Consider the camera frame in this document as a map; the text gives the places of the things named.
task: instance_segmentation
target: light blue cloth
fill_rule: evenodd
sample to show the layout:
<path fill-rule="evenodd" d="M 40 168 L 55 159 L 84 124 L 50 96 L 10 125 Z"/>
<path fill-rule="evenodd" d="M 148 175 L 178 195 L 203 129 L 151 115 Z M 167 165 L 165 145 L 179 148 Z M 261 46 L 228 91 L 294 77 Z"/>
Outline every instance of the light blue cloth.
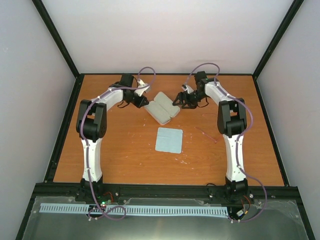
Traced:
<path fill-rule="evenodd" d="M 181 129 L 159 127 L 156 135 L 155 150 L 180 154 L 182 151 L 183 133 Z"/>

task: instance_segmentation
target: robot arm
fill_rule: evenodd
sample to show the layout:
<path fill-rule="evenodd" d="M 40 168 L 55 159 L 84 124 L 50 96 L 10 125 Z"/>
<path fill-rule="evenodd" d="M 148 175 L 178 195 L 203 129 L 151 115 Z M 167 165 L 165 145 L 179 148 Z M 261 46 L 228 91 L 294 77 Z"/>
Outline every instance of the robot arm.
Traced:
<path fill-rule="evenodd" d="M 150 86 L 145 87 L 145 84 L 141 79 L 139 79 L 138 87 L 145 87 L 143 89 L 114 89 L 120 87 L 131 87 L 134 77 L 129 74 L 124 74 L 121 77 L 121 81 L 112 84 L 109 90 L 112 90 L 105 97 L 99 99 L 90 109 L 88 115 L 93 116 L 90 118 L 86 116 L 83 125 L 83 134 L 87 138 L 89 147 L 84 139 L 81 139 L 84 152 L 84 171 L 82 175 L 81 185 L 82 187 L 87 187 L 89 184 L 88 177 L 88 166 L 86 161 L 86 150 L 89 148 L 88 162 L 90 166 L 90 176 L 93 183 L 102 183 L 102 171 L 100 167 L 100 149 L 102 138 L 105 136 L 107 131 L 107 111 L 112 108 L 115 104 L 125 101 L 127 104 L 134 104 L 137 108 L 141 108 L 149 104 L 149 101 L 145 96 L 144 92 L 150 89 Z M 76 131 L 80 132 L 80 126 L 84 114 L 88 106 L 92 103 L 91 100 L 82 100 L 79 107 Z"/>
<path fill-rule="evenodd" d="M 183 92 L 180 92 L 173 105 L 181 105 L 182 109 L 195 109 L 198 102 L 203 98 L 211 98 L 218 105 L 217 127 L 223 135 L 226 145 L 227 172 L 226 172 L 226 192 L 227 195 L 245 194 L 248 191 L 246 176 L 240 171 L 244 170 L 242 142 L 243 136 L 238 140 L 240 146 L 236 152 L 236 141 L 247 127 L 246 109 L 235 100 L 229 98 L 226 90 L 222 88 L 218 80 L 216 83 L 213 78 L 207 78 L 204 71 L 200 71 L 194 76 L 196 90 L 188 85 L 183 85 Z M 237 164 L 236 154 L 238 154 L 239 165 Z"/>

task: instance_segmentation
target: wooden tabletop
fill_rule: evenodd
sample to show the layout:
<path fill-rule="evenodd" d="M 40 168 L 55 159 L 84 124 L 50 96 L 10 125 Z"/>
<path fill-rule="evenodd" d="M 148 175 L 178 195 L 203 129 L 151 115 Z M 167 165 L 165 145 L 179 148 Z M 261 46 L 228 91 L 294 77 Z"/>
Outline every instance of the wooden tabletop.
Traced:
<path fill-rule="evenodd" d="M 141 79 L 150 82 L 153 76 Z M 70 127 L 54 177 L 55 182 L 78 183 L 84 171 L 84 153 L 76 121 L 80 101 L 92 99 L 119 81 L 120 75 L 86 75 L 72 116 Z M 267 186 L 283 186 L 283 180 L 268 133 L 267 125 L 251 76 L 219 76 L 231 95 L 243 98 L 253 113 L 254 124 L 244 136 L 244 169 Z M 186 80 L 184 75 L 158 75 L 149 93 L 149 101 L 162 91 L 174 100 Z M 189 84 L 195 89 L 194 79 Z M 107 132 L 101 145 L 101 170 L 104 183 L 113 184 L 225 184 L 226 145 L 217 128 L 218 106 L 209 99 L 203 108 L 182 109 L 165 126 L 144 109 L 130 104 L 114 106 L 107 112 Z M 182 153 L 155 150 L 159 127 L 183 130 Z M 216 143 L 200 130 L 216 140 Z M 250 186 L 259 185 L 248 179 Z"/>

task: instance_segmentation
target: white wall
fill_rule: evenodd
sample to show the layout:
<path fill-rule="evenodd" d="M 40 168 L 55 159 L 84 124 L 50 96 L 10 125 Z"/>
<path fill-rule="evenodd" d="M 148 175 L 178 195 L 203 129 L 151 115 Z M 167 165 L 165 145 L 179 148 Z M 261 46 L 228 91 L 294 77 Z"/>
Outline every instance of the white wall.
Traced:
<path fill-rule="evenodd" d="M 254 72 L 293 0 L 44 0 L 81 73 Z M 215 72 L 212 66 L 204 66 Z"/>
<path fill-rule="evenodd" d="M 305 0 L 258 78 L 290 184 L 320 239 L 320 1 Z"/>
<path fill-rule="evenodd" d="M 75 79 L 32 1 L 0 1 L 0 238 L 16 238 Z"/>

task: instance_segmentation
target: brown table surface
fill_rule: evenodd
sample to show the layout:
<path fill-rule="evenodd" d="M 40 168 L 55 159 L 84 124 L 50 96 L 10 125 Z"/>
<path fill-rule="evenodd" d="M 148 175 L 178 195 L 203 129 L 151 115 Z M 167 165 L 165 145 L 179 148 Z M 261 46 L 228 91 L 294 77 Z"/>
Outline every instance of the brown table surface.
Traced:
<path fill-rule="evenodd" d="M 152 75 L 141 79 L 150 82 Z M 180 92 L 185 75 L 158 75 L 149 93 L 149 101 L 162 91 L 174 100 Z M 76 121 L 80 101 L 92 99 L 119 81 L 120 75 L 86 75 L 74 109 L 61 157 L 55 173 L 55 182 L 78 183 L 84 171 L 84 153 Z M 244 136 L 244 169 L 267 186 L 283 186 L 278 162 L 251 76 L 219 76 L 221 85 L 230 94 L 244 98 L 253 113 L 254 124 Z M 195 89 L 193 77 L 189 84 Z M 217 105 L 197 109 L 182 109 L 165 126 L 160 126 L 144 109 L 132 104 L 120 109 L 114 106 L 107 112 L 107 132 L 101 145 L 101 170 L 104 183 L 113 184 L 225 184 L 227 171 L 226 145 L 217 128 Z M 159 127 L 182 129 L 182 153 L 155 150 Z M 217 143 L 197 128 L 216 139 Z M 250 186 L 259 185 L 248 179 Z"/>

